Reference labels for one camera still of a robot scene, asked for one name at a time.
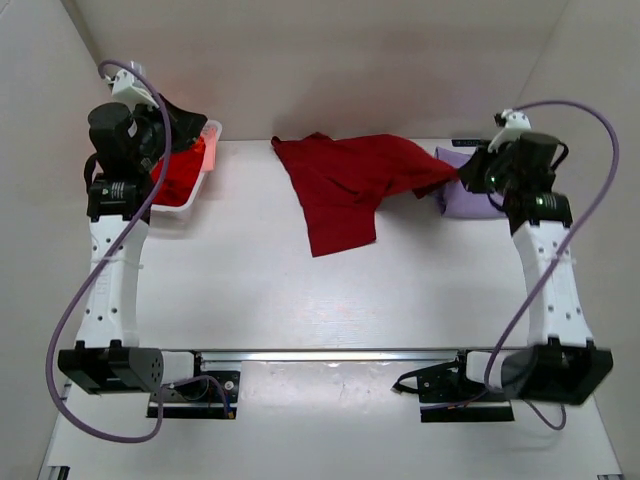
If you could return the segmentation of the dark red t shirt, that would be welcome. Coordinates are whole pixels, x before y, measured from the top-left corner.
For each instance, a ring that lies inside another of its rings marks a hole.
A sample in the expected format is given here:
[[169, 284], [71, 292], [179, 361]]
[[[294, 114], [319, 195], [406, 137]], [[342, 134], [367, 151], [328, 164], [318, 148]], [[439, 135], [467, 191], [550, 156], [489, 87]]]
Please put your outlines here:
[[407, 191], [422, 198], [458, 179], [454, 167], [391, 134], [274, 136], [271, 146], [302, 207], [314, 257], [373, 243], [375, 212], [385, 198]]

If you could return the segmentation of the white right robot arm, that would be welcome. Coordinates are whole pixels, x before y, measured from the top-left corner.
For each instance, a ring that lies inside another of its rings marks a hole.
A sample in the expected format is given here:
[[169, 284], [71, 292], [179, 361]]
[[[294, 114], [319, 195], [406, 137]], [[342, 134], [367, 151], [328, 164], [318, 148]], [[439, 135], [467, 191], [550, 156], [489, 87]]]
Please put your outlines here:
[[566, 238], [575, 222], [568, 198], [553, 189], [567, 146], [554, 136], [505, 129], [459, 169], [466, 190], [502, 199], [524, 272], [527, 346], [504, 352], [470, 350], [448, 376], [449, 391], [471, 400], [484, 386], [508, 399], [578, 406], [613, 368], [599, 349], [579, 300]]

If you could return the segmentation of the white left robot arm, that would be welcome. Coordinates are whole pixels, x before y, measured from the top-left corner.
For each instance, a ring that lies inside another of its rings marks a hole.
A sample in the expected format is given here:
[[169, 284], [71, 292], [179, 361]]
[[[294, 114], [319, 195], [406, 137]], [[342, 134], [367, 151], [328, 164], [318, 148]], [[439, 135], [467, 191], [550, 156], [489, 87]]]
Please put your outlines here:
[[173, 104], [110, 102], [88, 115], [95, 148], [84, 180], [91, 261], [98, 275], [86, 295], [75, 345], [58, 353], [57, 366], [88, 394], [159, 390], [164, 362], [157, 348], [139, 344], [136, 322], [140, 256], [151, 208], [145, 201], [166, 150], [182, 153], [199, 139], [207, 118]]

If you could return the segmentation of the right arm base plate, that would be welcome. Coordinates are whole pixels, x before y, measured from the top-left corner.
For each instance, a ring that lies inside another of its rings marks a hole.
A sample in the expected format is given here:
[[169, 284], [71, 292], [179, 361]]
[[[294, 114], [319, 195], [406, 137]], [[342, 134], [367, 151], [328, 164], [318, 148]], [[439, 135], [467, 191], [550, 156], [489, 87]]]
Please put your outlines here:
[[400, 375], [391, 389], [418, 397], [422, 424], [508, 423], [511, 403], [466, 377], [468, 351], [453, 360]]

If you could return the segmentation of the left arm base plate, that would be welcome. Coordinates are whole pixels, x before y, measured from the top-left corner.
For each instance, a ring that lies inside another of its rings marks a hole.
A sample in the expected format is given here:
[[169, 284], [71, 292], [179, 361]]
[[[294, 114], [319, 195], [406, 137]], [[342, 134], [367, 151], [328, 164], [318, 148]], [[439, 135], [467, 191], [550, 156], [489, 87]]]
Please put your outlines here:
[[146, 417], [235, 420], [241, 386], [241, 362], [203, 351], [165, 351], [161, 395], [149, 396]]

